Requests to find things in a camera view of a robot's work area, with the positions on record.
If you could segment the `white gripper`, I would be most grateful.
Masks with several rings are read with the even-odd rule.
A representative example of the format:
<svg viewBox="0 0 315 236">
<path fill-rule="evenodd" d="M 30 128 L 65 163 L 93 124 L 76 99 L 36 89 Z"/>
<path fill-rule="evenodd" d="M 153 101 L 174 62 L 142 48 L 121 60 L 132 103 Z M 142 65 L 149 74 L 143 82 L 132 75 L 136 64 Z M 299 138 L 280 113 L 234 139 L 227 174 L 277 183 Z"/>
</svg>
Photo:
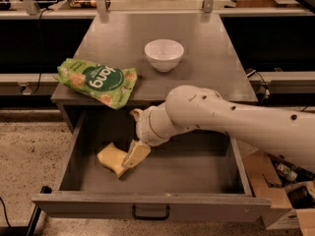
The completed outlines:
<svg viewBox="0 0 315 236">
<path fill-rule="evenodd" d="M 135 108 L 130 114 L 136 121 L 136 135 L 139 141 L 131 142 L 122 162 L 125 168 L 134 168 L 150 154 L 150 147 L 166 143 L 171 137 L 179 134 L 179 126 L 170 120 L 164 103 L 145 110 Z"/>
</svg>

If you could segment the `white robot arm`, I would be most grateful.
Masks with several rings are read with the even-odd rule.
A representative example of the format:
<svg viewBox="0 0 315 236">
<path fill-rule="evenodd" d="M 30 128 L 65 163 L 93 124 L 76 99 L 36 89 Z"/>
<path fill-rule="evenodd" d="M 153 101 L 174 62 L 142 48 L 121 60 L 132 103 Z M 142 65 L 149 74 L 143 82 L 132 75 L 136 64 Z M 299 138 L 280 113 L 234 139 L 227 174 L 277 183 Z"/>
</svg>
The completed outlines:
<svg viewBox="0 0 315 236">
<path fill-rule="evenodd" d="M 164 103 L 133 109 L 131 115 L 138 139 L 150 147 L 194 130 L 216 131 L 315 171 L 313 113 L 238 104 L 213 89 L 180 86 Z"/>
</svg>

